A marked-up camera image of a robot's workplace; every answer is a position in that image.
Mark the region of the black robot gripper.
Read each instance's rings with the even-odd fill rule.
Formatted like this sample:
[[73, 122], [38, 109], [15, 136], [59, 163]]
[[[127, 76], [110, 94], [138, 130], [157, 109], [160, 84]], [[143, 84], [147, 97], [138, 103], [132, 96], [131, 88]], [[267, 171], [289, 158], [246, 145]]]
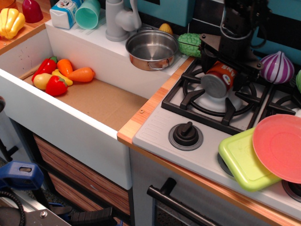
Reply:
[[253, 34], [257, 28], [263, 30], [264, 23], [269, 18], [267, 0], [226, 0], [224, 15], [220, 25], [220, 35], [201, 34], [201, 66], [204, 73], [217, 62], [223, 62], [237, 71], [233, 90], [239, 91], [248, 80], [256, 80], [263, 64], [252, 52], [260, 48], [264, 41], [253, 46]]

